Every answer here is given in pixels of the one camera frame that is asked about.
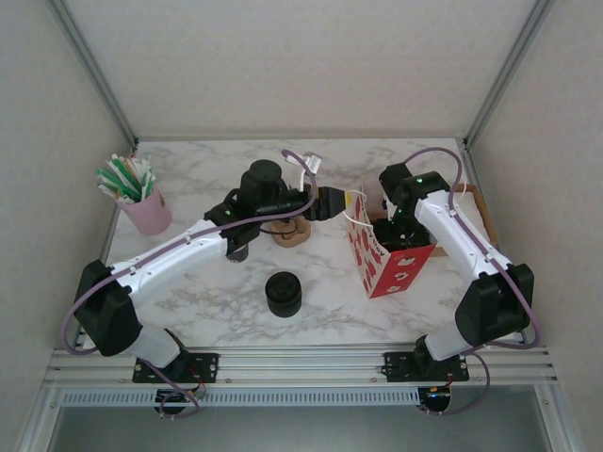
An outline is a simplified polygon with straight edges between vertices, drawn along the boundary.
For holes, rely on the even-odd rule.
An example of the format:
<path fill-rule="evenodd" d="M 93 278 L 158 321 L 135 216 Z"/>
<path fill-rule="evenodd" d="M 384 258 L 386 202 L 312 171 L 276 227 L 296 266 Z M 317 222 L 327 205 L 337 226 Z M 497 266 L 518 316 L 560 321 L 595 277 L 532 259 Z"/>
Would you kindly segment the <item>aluminium mounting rail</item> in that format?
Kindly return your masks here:
<path fill-rule="evenodd" d="M 383 355 L 396 347 L 200 347 L 216 353 L 216 387 L 370 387 L 384 386 Z M 490 348 L 480 357 L 494 385 L 555 384 L 558 378 L 544 347 L 511 351 Z M 57 350 L 42 379 L 50 388 L 132 387 L 135 359 L 120 354 L 73 356 Z"/>

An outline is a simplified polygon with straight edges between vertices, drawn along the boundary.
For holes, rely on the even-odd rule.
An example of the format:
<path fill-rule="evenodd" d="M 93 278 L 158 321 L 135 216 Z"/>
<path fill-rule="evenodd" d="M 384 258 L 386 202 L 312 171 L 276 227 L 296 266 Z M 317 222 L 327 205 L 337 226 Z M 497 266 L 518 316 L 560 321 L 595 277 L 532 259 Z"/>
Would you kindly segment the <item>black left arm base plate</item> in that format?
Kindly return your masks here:
<path fill-rule="evenodd" d="M 176 358 L 160 371 L 175 383 L 214 383 L 220 355 L 217 353 L 189 353 Z M 156 373 L 141 359 L 137 359 L 132 376 L 134 383 L 159 383 Z"/>

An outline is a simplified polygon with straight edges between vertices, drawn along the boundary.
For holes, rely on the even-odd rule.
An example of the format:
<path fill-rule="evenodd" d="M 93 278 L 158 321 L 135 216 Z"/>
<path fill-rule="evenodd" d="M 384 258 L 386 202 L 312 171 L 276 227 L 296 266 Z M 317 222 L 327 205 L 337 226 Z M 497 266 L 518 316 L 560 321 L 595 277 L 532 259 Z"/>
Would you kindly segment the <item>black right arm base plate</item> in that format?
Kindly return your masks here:
<path fill-rule="evenodd" d="M 459 355 L 444 361 L 427 358 L 422 363 L 414 352 L 385 352 L 381 373 L 388 382 L 468 381 L 468 367 Z"/>

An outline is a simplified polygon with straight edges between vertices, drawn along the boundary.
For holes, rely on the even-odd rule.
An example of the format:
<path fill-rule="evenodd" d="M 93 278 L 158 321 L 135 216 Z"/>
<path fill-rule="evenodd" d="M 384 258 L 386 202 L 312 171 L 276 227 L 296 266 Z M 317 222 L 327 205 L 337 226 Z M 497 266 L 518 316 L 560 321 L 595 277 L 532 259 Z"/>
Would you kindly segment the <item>aluminium frame post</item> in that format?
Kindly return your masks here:
<path fill-rule="evenodd" d="M 87 40 L 67 4 L 66 0 L 43 0 L 49 11 L 57 21 L 61 32 L 73 48 L 93 88 L 97 91 L 112 120 L 134 152 L 138 149 L 139 138 L 136 136 L 128 119 L 126 118 L 112 88 L 90 49 Z"/>
<path fill-rule="evenodd" d="M 536 39 L 546 16 L 557 0 L 534 0 L 529 13 L 519 28 L 516 38 L 504 57 L 491 87 L 488 89 L 480 108 L 471 122 L 464 138 L 464 148 L 470 153 L 494 114 L 507 88 L 510 86 L 517 70 L 528 50 Z"/>

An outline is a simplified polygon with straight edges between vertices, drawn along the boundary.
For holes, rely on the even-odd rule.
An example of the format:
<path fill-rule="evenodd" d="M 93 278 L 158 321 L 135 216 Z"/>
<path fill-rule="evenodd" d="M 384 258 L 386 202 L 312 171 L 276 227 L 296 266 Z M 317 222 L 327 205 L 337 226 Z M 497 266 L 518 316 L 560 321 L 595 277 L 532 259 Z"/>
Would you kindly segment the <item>brown cardboard tray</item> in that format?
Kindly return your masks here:
<path fill-rule="evenodd" d="M 497 232 L 494 227 L 494 222 L 492 221 L 492 218 L 491 218 L 488 208 L 486 206 L 484 197 L 481 195 L 479 189 L 474 185 L 465 186 L 464 184 L 461 184 L 460 187 L 456 188 L 456 191 L 454 192 L 454 194 L 456 192 L 462 192 L 463 194 L 465 194 L 465 192 L 471 192 L 474 194 L 476 204 L 479 207 L 485 229 L 488 233 L 488 238 L 486 238 L 486 239 L 489 241 L 489 243 L 491 245 L 493 245 L 496 248 L 497 244 L 498 244 Z"/>

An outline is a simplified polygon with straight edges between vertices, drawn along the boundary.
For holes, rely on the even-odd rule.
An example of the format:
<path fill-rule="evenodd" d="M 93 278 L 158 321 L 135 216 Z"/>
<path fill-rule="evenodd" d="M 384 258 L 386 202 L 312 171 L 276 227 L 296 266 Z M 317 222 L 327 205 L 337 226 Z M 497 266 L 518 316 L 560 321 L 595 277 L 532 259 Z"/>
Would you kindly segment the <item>white napkin stack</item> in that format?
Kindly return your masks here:
<path fill-rule="evenodd" d="M 465 221 L 470 221 L 483 237 L 488 238 L 488 233 L 485 229 L 479 207 L 476 204 L 474 194 L 471 192 L 465 192 L 465 194 L 456 192 L 454 194 L 454 201 L 460 206 L 466 216 Z"/>

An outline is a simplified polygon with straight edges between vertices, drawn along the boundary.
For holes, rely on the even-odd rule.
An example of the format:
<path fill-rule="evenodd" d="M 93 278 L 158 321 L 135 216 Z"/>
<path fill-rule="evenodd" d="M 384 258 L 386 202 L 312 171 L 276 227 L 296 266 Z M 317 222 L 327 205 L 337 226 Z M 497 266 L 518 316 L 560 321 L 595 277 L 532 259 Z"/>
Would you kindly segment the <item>stack of black cup lids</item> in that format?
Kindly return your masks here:
<path fill-rule="evenodd" d="M 302 306 L 302 286 L 291 272 L 282 271 L 269 277 L 265 285 L 269 310 L 281 318 L 295 315 Z"/>

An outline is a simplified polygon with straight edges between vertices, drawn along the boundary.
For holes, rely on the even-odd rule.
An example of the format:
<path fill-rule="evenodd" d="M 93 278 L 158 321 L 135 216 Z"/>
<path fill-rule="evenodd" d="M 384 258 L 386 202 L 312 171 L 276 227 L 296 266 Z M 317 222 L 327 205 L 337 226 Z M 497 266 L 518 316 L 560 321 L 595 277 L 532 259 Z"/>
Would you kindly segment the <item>white red printed paper bag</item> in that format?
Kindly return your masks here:
<path fill-rule="evenodd" d="M 345 208 L 346 238 L 353 262 L 369 299 L 405 291 L 430 258 L 435 245 L 420 248 L 384 248 L 374 234 L 366 211 L 367 196 L 357 209 Z"/>

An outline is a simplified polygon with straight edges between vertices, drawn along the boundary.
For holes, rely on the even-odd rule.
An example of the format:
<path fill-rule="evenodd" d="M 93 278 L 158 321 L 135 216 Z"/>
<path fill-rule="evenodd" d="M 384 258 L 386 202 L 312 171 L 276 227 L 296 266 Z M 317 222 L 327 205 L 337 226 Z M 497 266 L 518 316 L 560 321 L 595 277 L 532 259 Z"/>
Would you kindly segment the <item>pink straw holder cup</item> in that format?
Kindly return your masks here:
<path fill-rule="evenodd" d="M 171 225 L 171 210 L 158 188 L 154 188 L 144 201 L 132 204 L 117 202 L 117 205 L 141 234 L 158 235 Z"/>

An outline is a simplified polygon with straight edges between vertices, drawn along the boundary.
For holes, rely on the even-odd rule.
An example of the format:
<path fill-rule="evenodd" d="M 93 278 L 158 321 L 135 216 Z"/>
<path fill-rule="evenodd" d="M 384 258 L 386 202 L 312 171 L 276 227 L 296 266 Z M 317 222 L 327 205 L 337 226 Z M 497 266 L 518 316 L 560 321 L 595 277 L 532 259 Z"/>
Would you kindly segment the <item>stack of brown pulp carriers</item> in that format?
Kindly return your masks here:
<path fill-rule="evenodd" d="M 309 220 L 298 216 L 272 221 L 269 224 L 268 232 L 278 246 L 290 249 L 309 239 L 312 226 Z"/>

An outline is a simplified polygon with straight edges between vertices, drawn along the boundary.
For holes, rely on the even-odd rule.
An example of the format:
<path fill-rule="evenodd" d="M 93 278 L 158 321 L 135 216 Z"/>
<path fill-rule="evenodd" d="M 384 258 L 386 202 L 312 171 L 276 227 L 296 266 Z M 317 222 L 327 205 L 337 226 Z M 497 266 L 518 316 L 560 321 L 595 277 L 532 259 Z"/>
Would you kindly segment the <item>small black circuit board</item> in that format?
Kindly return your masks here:
<path fill-rule="evenodd" d="M 450 404 L 451 391 L 447 386 L 421 387 L 418 389 L 418 407 L 426 414 L 442 415 Z"/>
<path fill-rule="evenodd" d="M 177 401 L 185 402 L 185 406 L 169 407 L 170 403 Z M 199 411 L 199 403 L 192 390 L 174 391 L 165 394 L 158 407 L 155 407 L 156 412 L 161 419 L 175 420 L 190 417 Z"/>

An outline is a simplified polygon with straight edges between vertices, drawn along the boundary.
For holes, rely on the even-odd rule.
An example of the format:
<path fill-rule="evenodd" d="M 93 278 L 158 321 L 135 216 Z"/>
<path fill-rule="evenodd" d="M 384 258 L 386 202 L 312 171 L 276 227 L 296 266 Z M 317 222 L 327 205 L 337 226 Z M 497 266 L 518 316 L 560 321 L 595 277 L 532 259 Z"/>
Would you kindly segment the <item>white wrapped straw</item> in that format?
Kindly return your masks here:
<path fill-rule="evenodd" d="M 131 202 L 131 199 L 127 195 L 123 195 L 120 190 L 114 190 L 104 184 L 99 184 L 97 187 L 109 198 L 112 198 L 116 202 L 123 204 L 128 204 Z"/>
<path fill-rule="evenodd" d="M 140 186 L 147 186 L 150 181 L 150 178 L 152 177 L 152 166 L 150 162 L 144 158 L 134 158 L 132 162 Z"/>
<path fill-rule="evenodd" d="M 127 186 L 132 190 L 139 190 L 138 179 L 116 154 L 111 156 L 111 159 L 107 161 L 107 164 L 111 167 L 124 186 Z"/>

